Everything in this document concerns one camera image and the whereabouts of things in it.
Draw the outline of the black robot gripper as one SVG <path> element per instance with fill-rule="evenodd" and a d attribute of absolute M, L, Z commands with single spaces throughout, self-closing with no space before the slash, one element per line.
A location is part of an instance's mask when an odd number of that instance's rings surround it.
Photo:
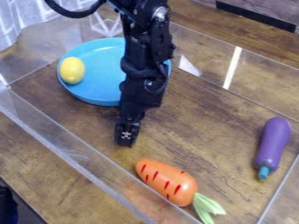
<path fill-rule="evenodd" d="M 140 121 L 148 109 L 161 105 L 165 77 L 133 78 L 126 76 L 120 83 L 120 117 L 116 119 L 114 143 L 133 147 L 140 130 Z"/>

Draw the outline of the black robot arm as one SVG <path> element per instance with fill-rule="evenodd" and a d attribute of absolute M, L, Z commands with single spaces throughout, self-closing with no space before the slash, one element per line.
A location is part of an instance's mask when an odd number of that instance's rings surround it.
<path fill-rule="evenodd" d="M 168 83 L 175 45 L 169 33 L 167 0 L 108 0 L 120 13 L 125 53 L 120 68 L 120 115 L 116 120 L 116 144 L 131 147 L 137 139 L 145 111 L 161 105 Z"/>

